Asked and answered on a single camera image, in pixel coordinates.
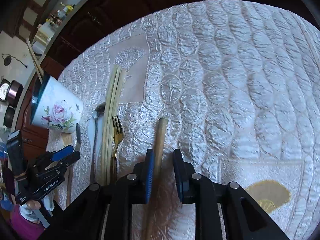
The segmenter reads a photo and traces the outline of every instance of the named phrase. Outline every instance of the black cable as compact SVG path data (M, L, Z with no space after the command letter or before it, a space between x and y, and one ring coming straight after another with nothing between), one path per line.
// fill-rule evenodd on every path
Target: black cable
M3 57L3 55L9 55L10 57L13 57L13 58L15 58L16 60L18 60L16 57L11 56L11 55L10 55L10 54L8 54L8 53L2 53L2 58L3 58L3 59L5 59L5 58ZM18 60L18 61L20 61L22 65L24 65L26 68L28 68L28 66L27 66L27 65L25 65L21 60Z

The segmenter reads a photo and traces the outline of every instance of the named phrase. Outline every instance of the metal spoon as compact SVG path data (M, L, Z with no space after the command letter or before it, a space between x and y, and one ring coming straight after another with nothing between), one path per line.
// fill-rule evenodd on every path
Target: metal spoon
M97 136L98 136L98 118L101 114L104 113L104 108L106 103L102 103L96 107L93 111L92 117L94 119L94 123L96 126L96 130L94 133L94 141L93 141L93 151L91 157L91 169L90 169L90 184L96 183L96 165L95 165L95 153L96 153L96 145L97 145Z

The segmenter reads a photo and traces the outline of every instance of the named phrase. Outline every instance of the round table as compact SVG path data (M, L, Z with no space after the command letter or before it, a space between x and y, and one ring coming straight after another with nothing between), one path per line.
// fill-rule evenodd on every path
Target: round table
M118 177L152 147L157 119L169 118L155 239L195 237L195 207L177 197L175 148L212 181L237 181L260 195L290 239L307 239L320 220L319 35L290 11L211 0L164 9L98 41L59 78L84 102L72 199L89 185L87 125L119 65L127 75L118 109L125 132ZM59 133L50 131L47 150L62 147ZM57 197L65 208L66 183ZM140 239L142 211L133 208L133 239Z

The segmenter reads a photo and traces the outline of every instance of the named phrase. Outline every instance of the finger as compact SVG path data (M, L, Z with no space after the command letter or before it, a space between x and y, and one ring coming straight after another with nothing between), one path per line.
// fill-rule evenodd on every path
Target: finger
M27 206L28 206L28 208L30 208L32 210L41 208L41 204L35 200L27 201Z

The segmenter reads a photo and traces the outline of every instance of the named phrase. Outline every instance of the silver tablecloth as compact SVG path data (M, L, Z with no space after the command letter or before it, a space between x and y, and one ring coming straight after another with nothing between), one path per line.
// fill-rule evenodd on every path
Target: silver tablecloth
M308 238L320 220L319 35L289 11L225 0L174 6L103 38L59 78L84 102L72 199L89 185L87 124L117 64L127 70L118 177L143 160L157 119L169 117L154 239L195 237L194 205L182 206L176 193L175 148L212 181L280 183L290 200L271 218L290 239ZM47 149L62 147L50 131ZM64 208L65 183L57 197ZM140 239L142 210L134 206L133 239Z

